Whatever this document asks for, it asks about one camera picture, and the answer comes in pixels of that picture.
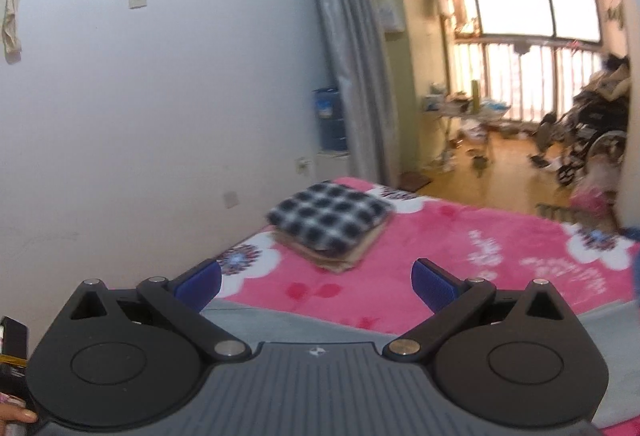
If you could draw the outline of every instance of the flower pattern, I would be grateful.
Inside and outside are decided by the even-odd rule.
[[[230,297],[242,289],[245,279],[269,275],[280,263],[280,253],[273,249],[271,232],[261,232],[222,254],[222,287],[217,298]]]
[[[555,278],[564,277],[569,283],[581,284],[587,294],[601,294],[607,291],[606,279],[595,267],[585,268],[562,257],[525,257],[520,264],[531,268],[536,278],[553,281]]]
[[[566,250],[576,261],[589,264],[600,260],[610,270],[625,270],[631,266],[628,250],[634,242],[630,239],[589,231],[580,225],[563,223],[562,228],[570,236]]]
[[[399,214],[413,214],[419,212],[426,202],[439,201],[430,196],[418,196],[412,192],[401,191],[384,185],[376,185],[367,194],[379,197],[392,204]]]
[[[502,262],[502,247],[494,238],[483,238],[480,230],[472,230],[469,232],[469,239],[478,249],[477,252],[468,255],[470,263],[477,266],[498,266]]]
[[[493,270],[480,270],[480,272],[476,273],[474,277],[485,279],[487,281],[493,281],[498,278],[498,273],[494,272]]]

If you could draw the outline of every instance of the gray curtain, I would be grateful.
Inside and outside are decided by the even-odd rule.
[[[378,10],[372,0],[318,0],[342,95],[354,175],[396,186],[396,108]]]

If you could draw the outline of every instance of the plastic bag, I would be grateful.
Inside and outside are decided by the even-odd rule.
[[[588,212],[591,216],[604,219],[609,212],[607,198],[599,188],[578,183],[569,197],[572,208]]]
[[[583,178],[587,184],[602,192],[616,192],[620,183],[620,165],[609,161],[606,154],[593,156],[587,165],[588,173]]]
[[[380,23],[387,33],[403,32],[406,27],[398,5],[394,0],[380,0],[378,4]]]
[[[571,193],[569,201],[573,208],[602,219],[609,212],[606,193],[618,189],[620,168],[609,162],[605,154],[599,154],[589,160],[588,170]]]

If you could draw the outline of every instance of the hand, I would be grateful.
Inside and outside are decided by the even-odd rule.
[[[7,422],[21,421],[33,423],[38,419],[36,413],[15,405],[0,403],[0,436],[4,436],[4,426]]]

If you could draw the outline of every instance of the pink bedspread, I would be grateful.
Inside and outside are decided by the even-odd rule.
[[[431,315],[411,288],[414,261],[427,257],[459,278],[481,276],[521,289],[545,277],[576,313],[632,298],[625,238],[587,236],[575,225],[415,196],[355,178],[338,183],[396,209],[360,265],[334,275],[273,241],[268,229],[222,257],[218,297],[359,328],[402,334]]]

